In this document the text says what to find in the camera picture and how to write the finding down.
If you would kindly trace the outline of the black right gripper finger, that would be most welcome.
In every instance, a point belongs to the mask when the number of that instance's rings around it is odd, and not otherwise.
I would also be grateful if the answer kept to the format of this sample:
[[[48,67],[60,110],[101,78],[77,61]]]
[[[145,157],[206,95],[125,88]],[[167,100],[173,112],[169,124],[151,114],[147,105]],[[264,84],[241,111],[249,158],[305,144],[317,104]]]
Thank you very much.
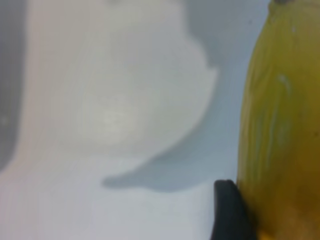
[[[230,179],[220,179],[213,188],[214,223],[210,239],[256,240],[257,231],[236,184]]]

